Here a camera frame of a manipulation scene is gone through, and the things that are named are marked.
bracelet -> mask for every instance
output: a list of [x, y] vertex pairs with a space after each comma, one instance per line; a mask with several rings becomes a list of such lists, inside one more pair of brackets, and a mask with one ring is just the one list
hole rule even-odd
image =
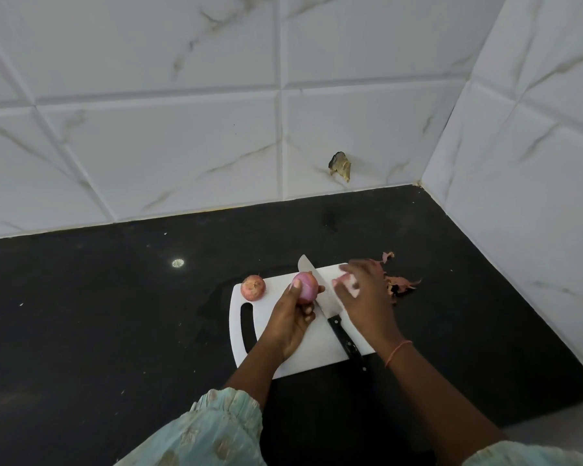
[[412, 343], [412, 340], [404, 340], [404, 341], [403, 341], [401, 344], [397, 345], [397, 346], [395, 347], [395, 350], [393, 350], [393, 351], [391, 352], [391, 354], [389, 355], [389, 358], [387, 359], [387, 362], [386, 362], [386, 363], [384, 363], [384, 367], [385, 367], [385, 368], [388, 368], [388, 366], [389, 366], [389, 363], [390, 363], [390, 362], [391, 362], [391, 360], [393, 359], [393, 356], [395, 355], [395, 353], [397, 352], [397, 350], [399, 350], [400, 348], [402, 348], [404, 345], [406, 345], [406, 344], [411, 344], [411, 343]]

sleeve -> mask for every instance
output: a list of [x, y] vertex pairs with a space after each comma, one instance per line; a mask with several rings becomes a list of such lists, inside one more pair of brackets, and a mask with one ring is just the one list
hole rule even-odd
[[265, 465], [262, 416], [247, 393], [211, 390], [189, 412], [164, 425], [116, 466]]
[[478, 451], [462, 466], [583, 466], [583, 454], [547, 446], [502, 441]]

kitchen knife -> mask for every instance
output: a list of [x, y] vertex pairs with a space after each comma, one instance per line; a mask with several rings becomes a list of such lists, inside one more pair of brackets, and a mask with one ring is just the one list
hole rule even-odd
[[303, 255], [298, 260], [298, 270], [301, 272], [311, 272], [315, 279], [318, 280], [318, 284], [324, 286], [326, 289], [323, 293], [318, 294], [317, 303], [322, 309], [322, 312], [328, 320], [328, 324], [333, 329], [334, 334], [337, 336], [339, 343], [345, 350], [348, 358], [358, 366], [361, 371], [366, 372], [367, 367], [365, 366], [365, 361], [360, 354], [358, 348], [346, 332], [346, 330], [341, 326], [341, 317], [339, 313], [343, 310], [343, 304], [335, 294], [332, 283], [327, 283], [319, 271], [315, 269], [313, 264]]

cutting board handle hole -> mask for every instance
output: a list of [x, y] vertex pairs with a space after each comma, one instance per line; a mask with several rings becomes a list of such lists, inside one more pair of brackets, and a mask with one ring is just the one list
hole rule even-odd
[[242, 328], [242, 340], [244, 341], [246, 353], [250, 352], [257, 343], [252, 310], [253, 307], [250, 303], [244, 303], [240, 307], [240, 327]]

black knife handle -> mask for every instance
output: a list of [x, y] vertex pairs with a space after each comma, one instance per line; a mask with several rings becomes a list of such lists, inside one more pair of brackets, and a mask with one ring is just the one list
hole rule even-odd
[[346, 332], [346, 330], [341, 327], [341, 317], [339, 315], [330, 317], [328, 323], [330, 324], [331, 328], [333, 329], [334, 334], [337, 336], [339, 343], [346, 351], [348, 358], [352, 360], [354, 364], [358, 366], [358, 368], [367, 373], [367, 366], [365, 366], [365, 361], [363, 360], [362, 355], [360, 354], [358, 348]]

